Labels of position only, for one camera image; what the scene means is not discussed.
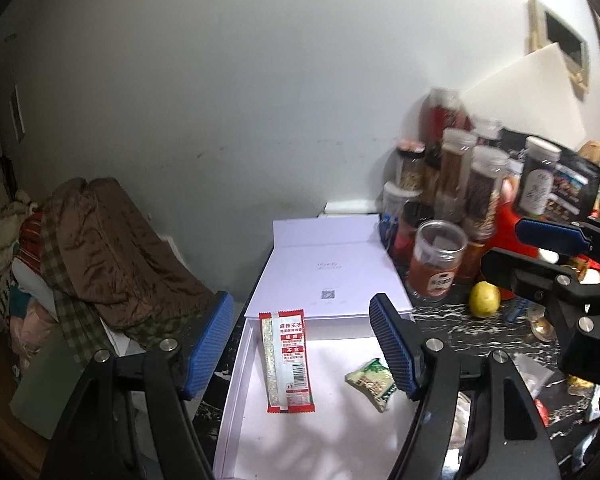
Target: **white wall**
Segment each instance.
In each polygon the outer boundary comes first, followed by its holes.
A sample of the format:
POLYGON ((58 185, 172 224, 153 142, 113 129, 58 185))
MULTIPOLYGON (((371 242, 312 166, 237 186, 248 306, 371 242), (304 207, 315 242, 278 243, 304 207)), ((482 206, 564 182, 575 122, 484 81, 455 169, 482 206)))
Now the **white wall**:
MULTIPOLYGON (((13 139, 13 75, 27 137, 7 151, 25 185, 115 176, 196 275, 243 300, 273 219, 376 197, 431 86, 467 88, 525 53, 526 1, 14 0, 0 125, 13 139)), ((589 7, 541 1, 589 41, 582 113, 600 139, 589 7)))

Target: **pink cloth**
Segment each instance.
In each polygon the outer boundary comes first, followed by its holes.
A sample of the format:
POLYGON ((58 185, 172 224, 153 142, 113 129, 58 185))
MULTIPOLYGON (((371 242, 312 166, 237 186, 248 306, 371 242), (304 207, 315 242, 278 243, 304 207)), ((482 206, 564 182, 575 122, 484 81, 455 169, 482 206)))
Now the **pink cloth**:
POLYGON ((31 359, 49 337, 56 320, 37 300, 31 298, 24 319, 10 318, 11 347, 20 357, 31 359))

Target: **blue rubber gripper pad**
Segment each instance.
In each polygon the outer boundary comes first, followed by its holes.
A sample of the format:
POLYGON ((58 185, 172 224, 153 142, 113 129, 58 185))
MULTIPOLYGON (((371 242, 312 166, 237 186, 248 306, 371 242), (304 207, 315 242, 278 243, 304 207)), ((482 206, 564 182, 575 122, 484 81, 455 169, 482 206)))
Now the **blue rubber gripper pad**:
POLYGON ((234 298, 224 293, 189 357, 189 375, 184 386, 188 397, 193 398, 206 389, 233 327, 234 298))
POLYGON ((570 225, 523 218, 516 224, 516 236, 523 244, 565 256, 577 256, 589 252, 589 241, 582 231, 570 225))
POLYGON ((391 375, 394 377, 395 385, 411 397, 418 389, 413 377, 413 357, 400 341, 394 324, 375 297, 369 303, 369 319, 391 375))

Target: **barcode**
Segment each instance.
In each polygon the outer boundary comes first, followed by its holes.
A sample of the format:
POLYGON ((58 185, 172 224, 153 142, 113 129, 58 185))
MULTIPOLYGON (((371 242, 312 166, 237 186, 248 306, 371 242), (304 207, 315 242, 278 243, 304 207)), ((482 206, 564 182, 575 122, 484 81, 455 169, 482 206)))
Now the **barcode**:
POLYGON ((304 363, 291 365, 291 367, 294 373, 294 386, 296 388, 298 388, 299 386, 305 386, 306 375, 304 374, 304 363))

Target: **brown blanket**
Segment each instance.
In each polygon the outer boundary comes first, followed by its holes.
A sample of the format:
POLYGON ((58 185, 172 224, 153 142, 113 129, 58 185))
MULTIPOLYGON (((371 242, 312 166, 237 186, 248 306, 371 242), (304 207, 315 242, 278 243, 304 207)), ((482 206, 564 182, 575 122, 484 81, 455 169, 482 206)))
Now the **brown blanket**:
POLYGON ((158 238, 112 178, 70 180, 47 212, 75 295, 124 330, 201 315, 213 294, 158 238))

